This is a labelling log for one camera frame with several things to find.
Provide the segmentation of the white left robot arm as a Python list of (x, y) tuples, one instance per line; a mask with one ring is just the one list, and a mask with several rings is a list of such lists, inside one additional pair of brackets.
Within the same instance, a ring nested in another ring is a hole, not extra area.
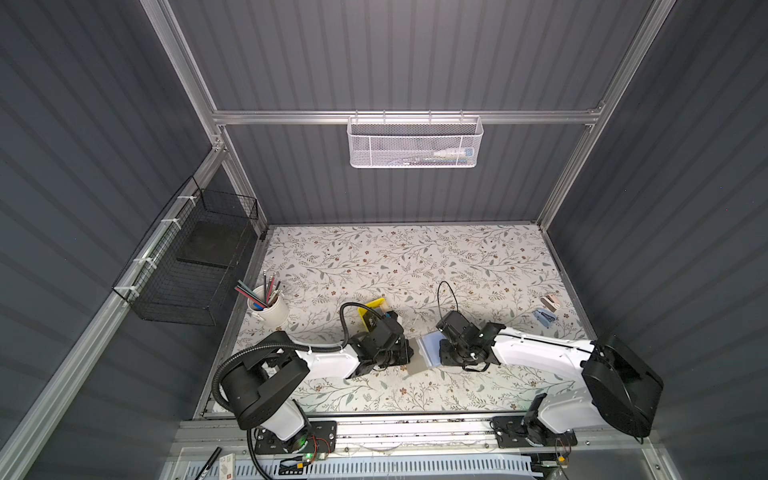
[(341, 316), (343, 339), (330, 345), (302, 344), (285, 331), (275, 331), (224, 360), (213, 374), (211, 394), (235, 416), (241, 430), (265, 430), (287, 451), (298, 451), (312, 434), (310, 421), (293, 399), (303, 382), (355, 379), (412, 360), (414, 348), (396, 315), (375, 313), (374, 318), (372, 330), (352, 335)]

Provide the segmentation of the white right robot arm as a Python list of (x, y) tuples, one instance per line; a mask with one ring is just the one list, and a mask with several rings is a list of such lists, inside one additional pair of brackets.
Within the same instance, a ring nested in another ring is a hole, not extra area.
[(495, 322), (477, 327), (452, 310), (422, 345), (431, 366), (473, 373), (492, 365), (524, 366), (571, 381), (572, 388), (560, 394), (536, 394), (513, 426), (534, 446), (573, 445), (577, 430), (606, 426), (643, 441), (664, 388), (661, 377), (615, 335), (566, 340)]

